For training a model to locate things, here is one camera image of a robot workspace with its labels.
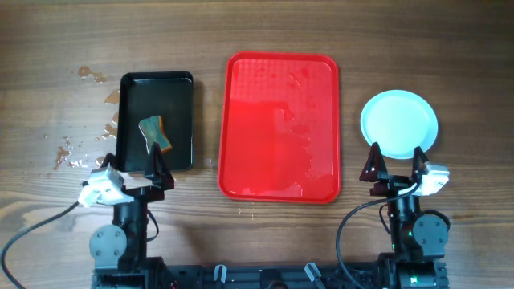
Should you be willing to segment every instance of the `black tray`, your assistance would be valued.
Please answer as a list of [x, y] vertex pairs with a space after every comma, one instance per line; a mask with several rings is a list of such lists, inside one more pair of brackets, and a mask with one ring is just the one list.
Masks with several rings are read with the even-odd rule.
[[162, 116], [173, 148], [164, 154], [170, 170], [193, 164], [193, 76], [188, 71], [137, 72], [121, 78], [116, 164], [122, 172], [146, 169], [148, 152], [139, 122]]

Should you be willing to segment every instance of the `wire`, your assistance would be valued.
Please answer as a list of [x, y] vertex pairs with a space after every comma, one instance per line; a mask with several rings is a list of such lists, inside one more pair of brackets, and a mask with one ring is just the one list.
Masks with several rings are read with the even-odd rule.
[[364, 209], [364, 208], [367, 208], [369, 206], [373, 206], [373, 205], [376, 205], [376, 204], [380, 204], [380, 203], [383, 203], [383, 202], [390, 202], [390, 201], [396, 201], [396, 200], [399, 200], [401, 198], [404, 198], [404, 197], [409, 197], [411, 194], [413, 194], [418, 188], [419, 186], [421, 185], [421, 183], [417, 182], [416, 185], [414, 186], [414, 188], [412, 190], [410, 190], [409, 192], [407, 193], [404, 193], [404, 194], [401, 194], [401, 195], [398, 195], [396, 197], [391, 197], [391, 198], [385, 198], [385, 199], [380, 199], [380, 200], [375, 200], [375, 201], [369, 201], [365, 204], [362, 204], [360, 206], [358, 206], [357, 208], [353, 209], [351, 212], [349, 212], [346, 217], [343, 219], [343, 221], [341, 222], [341, 224], [339, 225], [339, 229], [337, 229], [337, 236], [336, 236], [336, 253], [337, 253], [337, 260], [339, 261], [339, 265], [341, 266], [341, 268], [343, 269], [343, 271], [345, 272], [346, 276], [348, 277], [348, 279], [350, 279], [350, 281], [352, 281], [353, 284], [355, 284], [355, 286], [357, 286], [358, 288], [360, 289], [365, 289], [364, 286], [360, 285], [359, 282], [357, 282], [355, 280], [355, 278], [353, 276], [351, 276], [350, 272], [348, 271], [348, 268], [346, 268], [345, 266], [345, 263], [343, 262], [343, 258], [341, 257], [341, 232], [343, 230], [343, 227], [345, 226], [346, 222], [358, 211]]
[[146, 239], [146, 242], [151, 242], [151, 241], [155, 240], [155, 238], [157, 238], [157, 236], [159, 235], [159, 225], [157, 224], [157, 220], [153, 216], [152, 212], [150, 212], [150, 210], [146, 210], [146, 211], [148, 213], [148, 216], [152, 219], [152, 222], [155, 225], [155, 230], [157, 231], [155, 233], [155, 236]]
[[158, 278], [158, 277], [159, 277], [159, 273], [160, 273], [160, 271], [159, 271], [159, 270], [161, 269], [161, 266], [162, 266], [162, 263], [160, 263], [160, 262], [159, 262], [159, 263], [157, 264], [157, 268], [155, 268], [155, 278], [154, 278], [154, 280], [155, 280], [155, 282], [154, 282], [154, 284], [155, 284], [154, 288], [155, 288], [155, 289], [158, 289], [159, 287], [164, 288], [164, 287], [162, 286], [162, 279]]
[[70, 213], [70, 211], [72, 211], [74, 208], [76, 208], [77, 206], [79, 205], [79, 203], [76, 201], [75, 203], [73, 203], [73, 205], [71, 205], [69, 208], [65, 209], [62, 213], [59, 213], [59, 214], [56, 214], [54, 217], [51, 217], [51, 218], [48, 218], [44, 221], [41, 221], [33, 226], [30, 226], [28, 229], [24, 230], [23, 232], [20, 232], [20, 233], [17, 233], [11, 240], [9, 240], [9, 242], [7, 242], [7, 244], [3, 247], [3, 250], [2, 250], [2, 270], [4, 273], [6, 273], [7, 275], [7, 278], [9, 278], [9, 280], [19, 289], [25, 289], [25, 287], [20, 283], [18, 282], [18, 280], [9, 272], [9, 269], [7, 268], [7, 265], [6, 265], [6, 254], [7, 254], [7, 250], [9, 250], [9, 248], [14, 244], [14, 242], [18, 241], [21, 237], [25, 236], [26, 234], [28, 234], [30, 231], [32, 230], [35, 230], [35, 229], [38, 229], [40, 226], [44, 226], [46, 224], [48, 224], [49, 222], [52, 222], [54, 220], [57, 220], [58, 218], [61, 218], [62, 216], [64, 216], [65, 214], [68, 214]]
[[385, 206], [387, 206], [387, 204], [384, 204], [380, 207], [380, 209], [378, 210], [378, 215], [380, 216], [380, 221], [382, 222], [382, 225], [384, 225], [385, 232], [387, 232], [387, 234], [391, 234], [391, 230], [389, 230], [386, 221], [384, 221], [384, 216], [382, 216], [382, 209], [384, 209]]

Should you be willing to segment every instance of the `table surface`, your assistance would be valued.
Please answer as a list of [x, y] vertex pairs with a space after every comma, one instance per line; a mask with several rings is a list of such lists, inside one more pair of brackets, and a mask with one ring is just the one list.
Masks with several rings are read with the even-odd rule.
[[[151, 204], [161, 234], [149, 256], [169, 265], [334, 263], [339, 222], [372, 199], [371, 184], [358, 181], [369, 152], [361, 110], [399, 88], [425, 98], [439, 119], [427, 155], [448, 166], [451, 180], [422, 208], [452, 221], [444, 259], [451, 287], [514, 284], [511, 2], [37, 2], [0, 6], [1, 244], [68, 207], [96, 158], [114, 152], [117, 105], [106, 102], [116, 102], [123, 74], [187, 70], [195, 78], [195, 165]], [[342, 188], [333, 203], [241, 202], [219, 192], [226, 61], [237, 51], [316, 52], [338, 63]], [[81, 77], [87, 69], [95, 74]], [[386, 161], [391, 173], [410, 172], [409, 161]], [[345, 228], [346, 260], [390, 250], [377, 209]], [[79, 207], [22, 238], [7, 263], [29, 288], [89, 288], [89, 237], [111, 218], [110, 208]]]

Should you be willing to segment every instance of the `water droplet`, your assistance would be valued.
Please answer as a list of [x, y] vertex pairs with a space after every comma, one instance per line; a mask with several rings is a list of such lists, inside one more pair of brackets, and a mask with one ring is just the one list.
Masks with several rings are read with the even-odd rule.
[[205, 168], [216, 169], [218, 168], [218, 160], [212, 159], [212, 157], [207, 157], [203, 161], [203, 165]]
[[70, 162], [68, 162], [67, 165], [71, 166], [72, 168], [75, 168], [75, 167], [79, 166], [79, 162], [78, 161], [70, 161]]
[[77, 72], [77, 74], [80, 77], [88, 77], [91, 75], [91, 69], [89, 69], [87, 66], [82, 66], [79, 68], [79, 72]]

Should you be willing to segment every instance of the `sponge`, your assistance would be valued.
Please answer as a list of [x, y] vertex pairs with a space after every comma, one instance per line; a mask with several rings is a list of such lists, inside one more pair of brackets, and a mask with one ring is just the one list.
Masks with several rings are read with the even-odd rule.
[[162, 153], [169, 151], [171, 142], [164, 134], [164, 126], [162, 124], [162, 116], [151, 116], [139, 122], [139, 129], [146, 139], [146, 151], [150, 154], [150, 148], [154, 142], [161, 146]]

